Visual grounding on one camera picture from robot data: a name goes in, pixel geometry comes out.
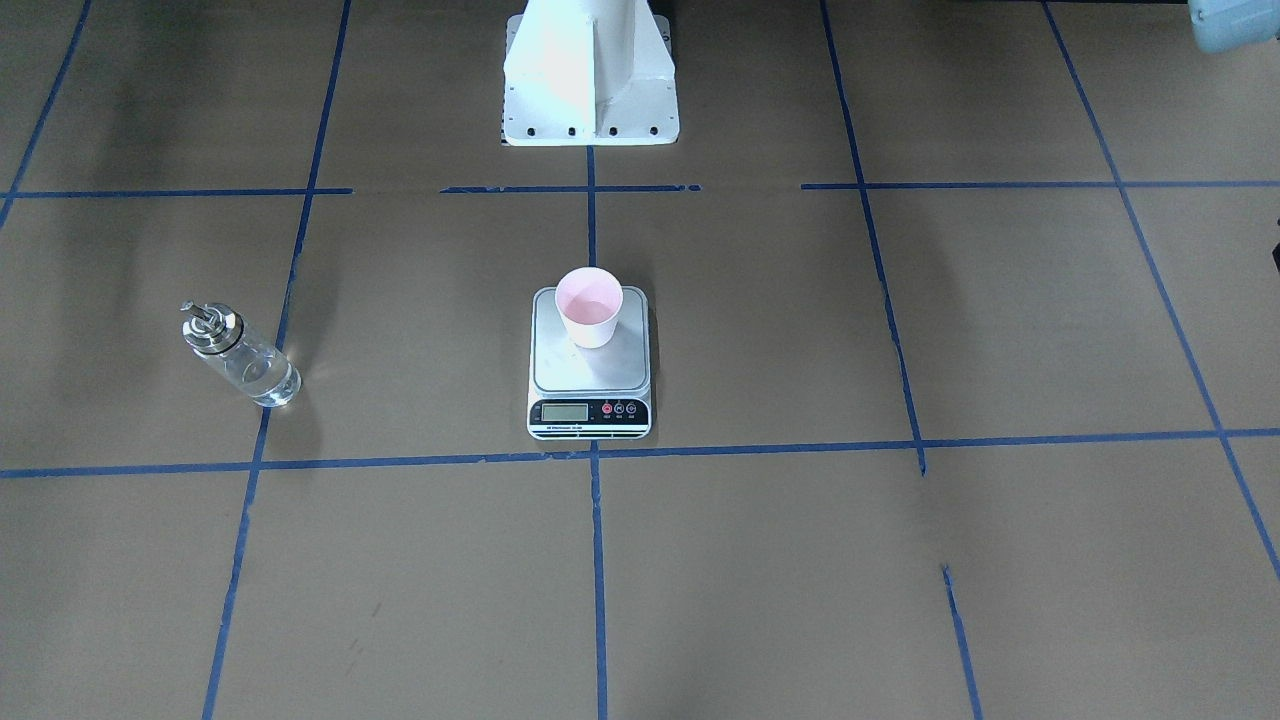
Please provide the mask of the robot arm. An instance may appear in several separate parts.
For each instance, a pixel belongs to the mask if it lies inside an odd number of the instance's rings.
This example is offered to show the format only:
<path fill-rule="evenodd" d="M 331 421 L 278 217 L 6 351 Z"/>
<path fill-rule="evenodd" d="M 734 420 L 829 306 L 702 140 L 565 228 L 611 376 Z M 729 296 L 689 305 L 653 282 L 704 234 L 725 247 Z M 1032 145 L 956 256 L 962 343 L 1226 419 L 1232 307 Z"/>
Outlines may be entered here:
<path fill-rule="evenodd" d="M 1202 53 L 1226 53 L 1279 36 L 1279 1 L 1187 3 L 1193 37 Z"/>

